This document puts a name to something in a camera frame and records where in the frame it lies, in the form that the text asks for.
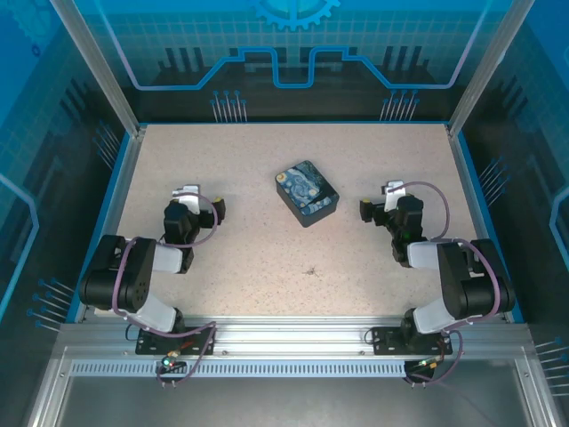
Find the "starry night printed tin box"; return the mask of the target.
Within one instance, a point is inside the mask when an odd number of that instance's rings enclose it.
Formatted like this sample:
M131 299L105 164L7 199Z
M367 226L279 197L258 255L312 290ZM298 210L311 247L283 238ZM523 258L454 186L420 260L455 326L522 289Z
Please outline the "starry night printed tin box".
M309 160L278 173L276 192L303 228L336 211L340 195Z

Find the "black base plate right arm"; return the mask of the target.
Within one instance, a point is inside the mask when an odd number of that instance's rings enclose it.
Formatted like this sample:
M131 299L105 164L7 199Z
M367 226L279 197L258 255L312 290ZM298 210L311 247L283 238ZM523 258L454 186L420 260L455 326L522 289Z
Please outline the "black base plate right arm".
M375 356L447 356L453 354L449 339L440 333L407 333L401 327L374 327L371 329Z

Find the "black base plate left arm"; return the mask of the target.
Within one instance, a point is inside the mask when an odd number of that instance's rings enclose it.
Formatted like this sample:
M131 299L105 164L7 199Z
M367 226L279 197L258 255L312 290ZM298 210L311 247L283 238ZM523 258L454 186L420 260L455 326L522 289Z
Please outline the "black base plate left arm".
M165 356L170 351L177 351L182 356L198 356L210 332L211 328L207 328L183 338L166 338L139 331L135 353L143 356Z

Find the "aluminium side rail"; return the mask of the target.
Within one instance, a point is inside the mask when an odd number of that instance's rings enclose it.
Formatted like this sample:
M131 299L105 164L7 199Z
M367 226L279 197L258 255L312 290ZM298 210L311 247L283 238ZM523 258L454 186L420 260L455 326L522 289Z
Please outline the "aluminium side rail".
M452 136L451 133L448 134L450 147L461 179L461 186L467 200L475 233L478 238L489 238L492 240L507 276L510 278L508 266L501 250L488 204L485 201L482 184L478 178L468 143L462 131L459 131L454 136Z
M87 248L84 264L79 273L76 291L68 309L67 323L81 323L83 321L85 305L79 299L79 286L88 270L100 238L106 234L115 234L118 229L147 127L147 125L142 125L137 136L131 136L129 133L126 133L121 143L107 190L102 200L92 238Z

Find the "aluminium extrusion rail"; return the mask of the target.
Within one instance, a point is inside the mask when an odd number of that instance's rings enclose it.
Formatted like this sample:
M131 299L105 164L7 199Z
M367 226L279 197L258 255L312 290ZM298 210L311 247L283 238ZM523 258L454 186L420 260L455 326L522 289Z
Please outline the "aluminium extrusion rail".
M217 359L369 359L367 330L399 326L398 317L366 316L220 316L213 318ZM61 327L54 357L130 359L134 345L124 338L121 318L96 318ZM466 359L521 359L536 354L525 324L502 320L461 328Z

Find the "aluminium frame post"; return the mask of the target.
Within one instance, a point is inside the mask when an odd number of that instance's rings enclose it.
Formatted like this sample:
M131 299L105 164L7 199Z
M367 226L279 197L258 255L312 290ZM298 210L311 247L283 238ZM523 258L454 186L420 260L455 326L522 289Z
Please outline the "aluminium frame post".
M124 92L75 1L49 0L49 2L58 14L77 50L81 53L121 125L131 137L139 139L140 122L132 109L131 100L128 98L128 95L133 95L133 91Z
M448 123L448 135L457 139L485 88L490 82L495 70L503 61L507 50L524 23L535 0L512 0L500 26L496 30L485 54L477 66L465 92Z

